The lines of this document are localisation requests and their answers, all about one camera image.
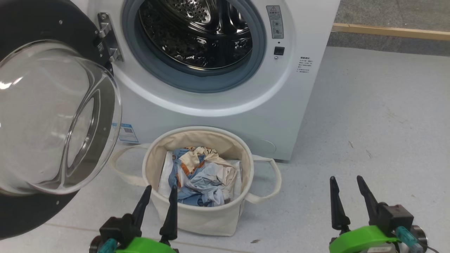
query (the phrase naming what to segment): wooden plank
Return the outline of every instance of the wooden plank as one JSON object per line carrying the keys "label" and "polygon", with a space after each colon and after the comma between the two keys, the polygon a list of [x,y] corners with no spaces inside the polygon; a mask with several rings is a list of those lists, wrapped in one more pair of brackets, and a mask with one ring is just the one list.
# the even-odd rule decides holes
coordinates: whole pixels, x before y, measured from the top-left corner
{"label": "wooden plank", "polygon": [[425,40],[450,41],[450,32],[334,23],[332,32],[352,32]]}

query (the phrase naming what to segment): gray floor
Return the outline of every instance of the gray floor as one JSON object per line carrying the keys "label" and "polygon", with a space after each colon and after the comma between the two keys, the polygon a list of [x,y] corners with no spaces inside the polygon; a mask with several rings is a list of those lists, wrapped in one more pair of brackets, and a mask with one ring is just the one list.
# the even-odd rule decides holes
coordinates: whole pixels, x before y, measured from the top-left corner
{"label": "gray floor", "polygon": [[[449,0],[341,0],[336,23],[450,32]],[[328,46],[450,56],[450,41],[333,32]]]}
{"label": "gray floor", "polygon": [[[362,175],[378,201],[402,204],[427,233],[429,245],[450,248],[450,58],[328,47],[289,163],[280,163],[281,192],[247,203],[232,237],[178,232],[182,253],[328,252],[329,178],[336,176],[351,229],[367,225]],[[141,174],[145,150],[117,165]],[[273,172],[256,164],[250,192],[265,195]],[[83,253],[110,217],[130,212],[142,188],[113,171],[101,173],[47,224],[0,241],[2,253]],[[149,205],[143,236],[158,238],[162,223]]]}

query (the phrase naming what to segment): metal hinge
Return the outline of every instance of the metal hinge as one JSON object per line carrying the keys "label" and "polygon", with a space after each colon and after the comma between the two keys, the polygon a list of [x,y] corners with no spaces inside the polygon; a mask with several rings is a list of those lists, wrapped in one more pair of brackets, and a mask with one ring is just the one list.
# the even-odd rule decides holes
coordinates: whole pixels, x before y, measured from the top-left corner
{"label": "metal hinge", "polygon": [[100,25],[99,37],[105,42],[106,47],[108,48],[108,52],[110,55],[109,61],[123,62],[122,51],[120,50],[119,44],[117,42],[116,34],[114,33],[109,14],[100,12],[97,16]]}

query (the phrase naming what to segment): basket handle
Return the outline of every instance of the basket handle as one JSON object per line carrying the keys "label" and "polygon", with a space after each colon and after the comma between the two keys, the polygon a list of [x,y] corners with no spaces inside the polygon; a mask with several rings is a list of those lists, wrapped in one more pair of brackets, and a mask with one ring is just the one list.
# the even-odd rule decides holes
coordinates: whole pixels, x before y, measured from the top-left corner
{"label": "basket handle", "polygon": [[265,157],[262,157],[262,156],[259,156],[259,155],[252,155],[252,156],[253,156],[253,160],[254,161],[269,162],[270,165],[272,165],[272,168],[273,168],[273,170],[275,172],[275,177],[276,177],[276,179],[275,179],[276,180],[275,181],[275,188],[274,188],[274,191],[271,194],[269,194],[269,195],[267,195],[265,197],[258,197],[256,195],[251,194],[251,193],[247,193],[247,195],[245,195],[245,200],[246,201],[248,201],[250,203],[253,203],[253,204],[261,204],[261,203],[264,203],[266,200],[274,197],[275,195],[277,195],[280,192],[280,190],[281,190],[281,183],[282,183],[281,172],[280,172],[280,169],[278,168],[278,165],[277,165],[277,163],[275,162],[274,159],[265,158]]}
{"label": "basket handle", "polygon": [[109,160],[109,166],[110,168],[115,171],[125,182],[129,183],[130,185],[137,185],[137,186],[147,186],[144,179],[141,176],[134,176],[134,175],[128,175],[124,172],[121,172],[117,169],[116,163],[119,157],[121,157],[126,151],[130,149],[148,149],[150,144],[139,144],[134,146],[128,146],[124,149],[118,150],[115,152],[111,159]]}

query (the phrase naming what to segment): washing machine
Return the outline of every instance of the washing machine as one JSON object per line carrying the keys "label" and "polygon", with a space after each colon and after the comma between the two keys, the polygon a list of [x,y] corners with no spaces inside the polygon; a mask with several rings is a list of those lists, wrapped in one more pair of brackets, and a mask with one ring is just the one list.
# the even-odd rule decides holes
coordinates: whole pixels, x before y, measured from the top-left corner
{"label": "washing machine", "polygon": [[120,141],[212,126],[290,159],[339,0],[73,2],[111,41]]}

